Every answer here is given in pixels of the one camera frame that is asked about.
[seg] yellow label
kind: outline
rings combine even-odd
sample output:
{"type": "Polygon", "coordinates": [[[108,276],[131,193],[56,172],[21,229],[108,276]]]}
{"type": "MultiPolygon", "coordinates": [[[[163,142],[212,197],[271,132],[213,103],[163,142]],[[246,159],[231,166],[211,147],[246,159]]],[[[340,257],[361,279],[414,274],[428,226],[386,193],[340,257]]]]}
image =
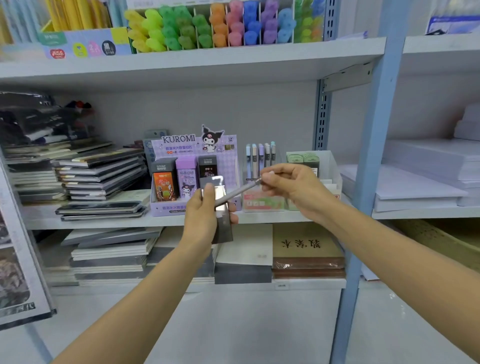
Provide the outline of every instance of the yellow label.
{"type": "Polygon", "coordinates": [[[73,44],[73,54],[78,58],[87,58],[87,48],[82,43],[73,44]]]}
{"type": "Polygon", "coordinates": [[[111,28],[114,44],[129,44],[127,28],[111,28]]]}

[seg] forearm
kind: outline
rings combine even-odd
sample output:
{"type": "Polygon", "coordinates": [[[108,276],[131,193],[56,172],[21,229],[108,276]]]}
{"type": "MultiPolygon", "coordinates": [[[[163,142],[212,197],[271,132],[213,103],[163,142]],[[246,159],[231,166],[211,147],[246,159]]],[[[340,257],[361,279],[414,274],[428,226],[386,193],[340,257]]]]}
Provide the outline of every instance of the forearm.
{"type": "Polygon", "coordinates": [[[480,361],[480,275],[353,207],[324,206],[321,222],[401,299],[480,361]]]}
{"type": "Polygon", "coordinates": [[[194,249],[175,248],[54,364],[143,363],[202,263],[194,249]]]}

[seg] gray pen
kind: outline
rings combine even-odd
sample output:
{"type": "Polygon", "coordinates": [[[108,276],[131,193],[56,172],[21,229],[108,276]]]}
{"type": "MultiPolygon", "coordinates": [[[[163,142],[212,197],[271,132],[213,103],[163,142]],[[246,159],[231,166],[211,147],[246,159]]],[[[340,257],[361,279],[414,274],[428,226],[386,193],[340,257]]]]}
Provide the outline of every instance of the gray pen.
{"type": "Polygon", "coordinates": [[[222,206],[228,200],[234,198],[235,196],[240,195],[242,192],[245,192],[251,189],[252,187],[258,186],[261,183],[262,183],[262,177],[259,177],[255,181],[244,184],[242,187],[236,189],[235,191],[230,192],[229,194],[226,194],[225,196],[219,198],[218,200],[215,200],[215,207],[222,206]]]}

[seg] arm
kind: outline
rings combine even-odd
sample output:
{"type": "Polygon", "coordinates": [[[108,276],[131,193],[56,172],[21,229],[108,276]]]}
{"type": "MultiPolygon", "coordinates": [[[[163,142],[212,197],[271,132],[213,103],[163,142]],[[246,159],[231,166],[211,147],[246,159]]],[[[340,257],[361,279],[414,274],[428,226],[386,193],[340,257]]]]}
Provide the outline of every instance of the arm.
{"type": "Polygon", "coordinates": [[[262,171],[264,191],[293,200],[453,344],[480,362],[480,274],[337,200],[311,169],[262,171]]]}
{"type": "MultiPolygon", "coordinates": [[[[143,363],[195,272],[210,254],[216,229],[214,203],[212,185],[205,187],[203,201],[197,190],[188,201],[185,228],[178,247],[52,364],[143,363]]],[[[231,219],[238,222],[238,217],[231,215],[231,219]]]]}

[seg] person's right hand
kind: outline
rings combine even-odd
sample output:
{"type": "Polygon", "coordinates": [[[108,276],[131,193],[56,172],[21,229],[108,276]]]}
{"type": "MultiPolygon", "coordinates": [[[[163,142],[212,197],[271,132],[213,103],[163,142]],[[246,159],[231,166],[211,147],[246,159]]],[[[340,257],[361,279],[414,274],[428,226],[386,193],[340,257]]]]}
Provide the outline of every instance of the person's right hand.
{"type": "Polygon", "coordinates": [[[303,216],[322,224],[328,206],[338,200],[320,182],[310,167],[280,163],[260,171],[262,189],[269,196],[283,196],[293,201],[303,216]]]}

